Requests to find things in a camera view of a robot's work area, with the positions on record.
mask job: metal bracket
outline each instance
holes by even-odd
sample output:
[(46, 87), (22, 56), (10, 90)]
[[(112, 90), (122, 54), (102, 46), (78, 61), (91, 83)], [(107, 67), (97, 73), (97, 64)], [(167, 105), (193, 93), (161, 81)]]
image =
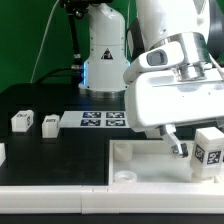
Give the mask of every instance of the metal bracket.
[(160, 136), (164, 141), (168, 143), (168, 145), (173, 150), (174, 154), (178, 154), (180, 157), (188, 157), (187, 145), (186, 143), (181, 143), (179, 139), (176, 137), (174, 132), (176, 132), (175, 125), (168, 124), (161, 126), (159, 128)]

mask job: green background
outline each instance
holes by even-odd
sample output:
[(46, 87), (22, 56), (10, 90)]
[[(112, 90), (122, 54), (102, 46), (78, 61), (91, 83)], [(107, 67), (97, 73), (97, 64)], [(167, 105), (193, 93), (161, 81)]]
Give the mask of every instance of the green background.
[[(0, 1), (0, 92), (15, 83), (30, 82), (50, 11), (56, 0)], [(224, 1), (218, 0), (224, 11)], [(109, 4), (127, 19), (128, 0)], [(130, 20), (135, 17), (131, 0)], [(84, 59), (89, 54), (88, 19), (77, 21)], [(58, 7), (49, 29), (35, 80), (46, 72), (72, 64), (73, 52), (65, 10)]]

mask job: white cube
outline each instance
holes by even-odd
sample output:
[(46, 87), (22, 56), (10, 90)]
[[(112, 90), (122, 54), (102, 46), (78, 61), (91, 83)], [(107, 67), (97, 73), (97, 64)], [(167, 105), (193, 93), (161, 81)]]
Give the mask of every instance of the white cube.
[(43, 138), (57, 138), (60, 129), (60, 117), (58, 115), (50, 115), (44, 118), (42, 123), (42, 137)]
[(215, 127), (197, 129), (191, 168), (198, 178), (219, 175), (224, 155), (224, 134)]
[(19, 111), (12, 119), (13, 132), (26, 132), (33, 124), (34, 113), (32, 110)]
[(0, 166), (4, 163), (5, 158), (5, 145), (0, 143)]

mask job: table surface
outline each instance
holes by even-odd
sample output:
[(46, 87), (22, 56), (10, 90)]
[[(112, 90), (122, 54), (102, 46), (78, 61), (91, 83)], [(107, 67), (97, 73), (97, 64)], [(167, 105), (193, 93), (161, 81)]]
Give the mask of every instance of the table surface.
[[(0, 186), (107, 185), (109, 141), (146, 139), (130, 128), (61, 129), (57, 139), (43, 139), (46, 115), (64, 111), (124, 111), (124, 99), (97, 99), (79, 95), (70, 85), (18, 84), (0, 94), (0, 142), (7, 159), (0, 168)], [(11, 118), (32, 109), (34, 124), (26, 133), (13, 133)], [(179, 129), (179, 138), (192, 139), (192, 127)], [(216, 223), (223, 215), (206, 214), (45, 214), (0, 215), (0, 223)]]

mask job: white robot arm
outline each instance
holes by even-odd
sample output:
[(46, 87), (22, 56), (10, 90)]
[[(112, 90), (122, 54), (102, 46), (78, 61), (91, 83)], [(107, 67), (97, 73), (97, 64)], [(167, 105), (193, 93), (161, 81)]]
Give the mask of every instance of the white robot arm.
[(174, 135), (175, 126), (224, 117), (224, 82), (212, 69), (206, 44), (212, 2), (136, 0), (145, 53), (124, 73), (130, 84), (125, 93), (129, 125), (147, 134), (159, 128), (180, 157), (187, 150)]

